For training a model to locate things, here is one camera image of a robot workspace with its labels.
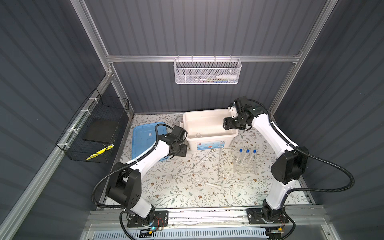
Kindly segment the white plastic storage bin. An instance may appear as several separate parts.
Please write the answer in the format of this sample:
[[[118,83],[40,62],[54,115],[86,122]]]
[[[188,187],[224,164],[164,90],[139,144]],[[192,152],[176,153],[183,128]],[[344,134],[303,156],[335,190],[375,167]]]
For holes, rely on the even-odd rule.
[[[196,152],[228,148],[239,131],[223,128],[224,118],[227,117],[232,117],[227,109],[184,113],[183,128],[188,133],[189,149]]]

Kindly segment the blue capped test tube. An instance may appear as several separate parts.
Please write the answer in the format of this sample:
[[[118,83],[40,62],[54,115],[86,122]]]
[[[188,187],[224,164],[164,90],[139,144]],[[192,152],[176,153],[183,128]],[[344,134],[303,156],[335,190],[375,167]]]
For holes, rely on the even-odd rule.
[[[245,166],[247,166],[249,164],[250,156],[251,156],[251,150],[247,149],[246,152],[245,152],[245,155],[243,157],[243,160],[241,162],[241,166],[242,167],[245,167]]]
[[[242,160],[242,154],[243,154],[243,149],[239,149],[239,151],[236,153],[236,157],[233,162],[234,172],[238,170],[239,164],[241,163],[241,160]]]
[[[253,171],[254,171],[254,174],[256,175],[257,174],[257,150],[253,150],[253,154],[252,154],[252,166],[253,166]]]

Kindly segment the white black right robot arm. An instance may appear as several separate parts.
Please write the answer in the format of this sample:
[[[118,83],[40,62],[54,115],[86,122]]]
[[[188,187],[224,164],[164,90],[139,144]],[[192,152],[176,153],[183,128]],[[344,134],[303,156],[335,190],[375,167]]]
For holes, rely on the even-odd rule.
[[[256,129],[271,145],[277,156],[271,166],[273,183],[263,201],[261,216],[266,223],[273,223],[283,214],[289,191],[305,172],[308,157],[295,150],[293,143],[273,122],[270,111],[261,103],[240,97],[229,105],[230,117],[223,120],[225,130]]]

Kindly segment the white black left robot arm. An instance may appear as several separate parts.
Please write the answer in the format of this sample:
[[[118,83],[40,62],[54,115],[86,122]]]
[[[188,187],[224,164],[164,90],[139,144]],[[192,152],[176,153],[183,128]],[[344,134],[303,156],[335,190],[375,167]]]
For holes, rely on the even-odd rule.
[[[146,222],[153,221],[155,207],[142,197],[142,178],[160,159],[187,155],[187,146],[184,141],[188,132],[185,129],[174,126],[170,133],[160,135],[158,127],[168,127],[168,125],[157,124],[156,140],[150,148],[130,163],[118,163],[114,166],[117,172],[110,176],[106,189],[108,198]]]

